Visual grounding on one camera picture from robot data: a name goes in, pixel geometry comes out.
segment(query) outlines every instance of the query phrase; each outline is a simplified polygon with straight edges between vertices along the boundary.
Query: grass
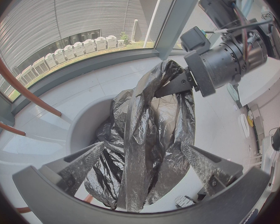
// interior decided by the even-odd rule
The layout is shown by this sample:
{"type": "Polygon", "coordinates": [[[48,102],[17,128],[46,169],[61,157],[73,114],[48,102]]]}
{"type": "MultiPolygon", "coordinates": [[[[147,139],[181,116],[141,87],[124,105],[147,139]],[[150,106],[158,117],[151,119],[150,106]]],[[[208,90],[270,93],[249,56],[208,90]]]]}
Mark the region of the grass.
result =
{"type": "MultiPolygon", "coordinates": [[[[91,58],[91,57],[94,57],[94,56],[107,54],[107,53],[110,53],[110,52],[140,49],[140,48],[143,48],[143,45],[144,45],[144,42],[136,42],[136,43],[128,44],[124,47],[118,47],[118,48],[96,51],[96,52],[92,52],[92,53],[89,53],[89,54],[86,54],[86,55],[83,55],[83,56],[76,57],[76,58],[74,58],[70,61],[66,61],[66,62],[64,62],[60,65],[57,65],[57,66],[53,67],[52,69],[50,69],[49,71],[39,75],[34,80],[32,80],[30,83],[28,83],[25,87],[29,88],[31,85],[33,85],[34,83],[36,83],[40,79],[48,76],[50,73],[52,73],[56,70],[59,70],[59,69],[65,67],[65,66],[71,65],[72,63],[79,62],[79,61],[82,61],[84,59],[91,58]]],[[[153,47],[154,47],[154,42],[147,42],[146,43],[146,48],[153,48],[153,47]]],[[[14,90],[13,92],[11,92],[11,94],[8,97],[11,99],[11,101],[14,101],[16,98],[19,97],[19,95],[20,95],[20,93],[17,90],[14,90]]]]}

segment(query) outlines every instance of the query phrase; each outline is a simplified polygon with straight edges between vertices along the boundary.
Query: bush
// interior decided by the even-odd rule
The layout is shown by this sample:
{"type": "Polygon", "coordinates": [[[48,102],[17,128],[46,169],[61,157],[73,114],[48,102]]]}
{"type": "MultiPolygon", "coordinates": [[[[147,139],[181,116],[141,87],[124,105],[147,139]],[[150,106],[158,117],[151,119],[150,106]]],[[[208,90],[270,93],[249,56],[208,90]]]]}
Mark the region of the bush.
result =
{"type": "Polygon", "coordinates": [[[120,35],[121,35],[120,39],[124,40],[125,44],[128,44],[129,43],[129,37],[127,36],[127,34],[125,32],[122,32],[120,35]]]}

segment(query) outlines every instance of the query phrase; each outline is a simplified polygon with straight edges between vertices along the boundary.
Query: black cable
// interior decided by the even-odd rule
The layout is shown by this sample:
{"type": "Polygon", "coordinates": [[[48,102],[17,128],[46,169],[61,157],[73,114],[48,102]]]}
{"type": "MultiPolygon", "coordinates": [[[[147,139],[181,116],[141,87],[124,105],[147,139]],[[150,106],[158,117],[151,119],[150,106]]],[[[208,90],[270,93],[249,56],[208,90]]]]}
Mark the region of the black cable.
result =
{"type": "Polygon", "coordinates": [[[260,22],[253,22],[244,26],[238,26],[238,27],[234,27],[234,28],[229,28],[229,29],[221,29],[221,30],[215,30],[215,31],[204,31],[205,33],[230,33],[239,29],[243,29],[243,28],[249,28],[249,27],[254,27],[254,26],[259,26],[259,25],[263,25],[266,23],[270,23],[274,21],[273,18],[269,19],[269,20],[265,20],[265,21],[260,21],[260,22]]]}

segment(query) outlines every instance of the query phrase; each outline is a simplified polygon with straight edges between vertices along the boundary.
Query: yellow object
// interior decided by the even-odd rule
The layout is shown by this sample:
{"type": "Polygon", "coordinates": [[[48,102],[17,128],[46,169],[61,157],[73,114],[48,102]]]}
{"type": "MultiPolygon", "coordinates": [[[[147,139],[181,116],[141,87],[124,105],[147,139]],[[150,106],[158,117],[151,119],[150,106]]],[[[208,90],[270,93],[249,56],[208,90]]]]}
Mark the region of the yellow object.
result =
{"type": "Polygon", "coordinates": [[[250,119],[249,115],[247,116],[247,121],[248,121],[248,124],[253,127],[253,120],[250,119]]]}

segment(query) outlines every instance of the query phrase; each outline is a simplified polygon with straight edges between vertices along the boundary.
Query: corrugated metal wall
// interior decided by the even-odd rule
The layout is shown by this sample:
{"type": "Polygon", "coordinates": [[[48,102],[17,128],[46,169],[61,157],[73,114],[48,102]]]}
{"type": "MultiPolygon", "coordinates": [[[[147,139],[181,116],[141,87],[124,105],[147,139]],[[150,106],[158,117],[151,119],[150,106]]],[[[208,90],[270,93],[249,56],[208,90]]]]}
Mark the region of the corrugated metal wall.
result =
{"type": "MultiPolygon", "coordinates": [[[[81,32],[121,32],[144,40],[157,0],[22,0],[0,24],[0,55],[12,70],[41,48],[81,32]]],[[[172,0],[161,0],[149,39],[155,41],[172,0]]]]}

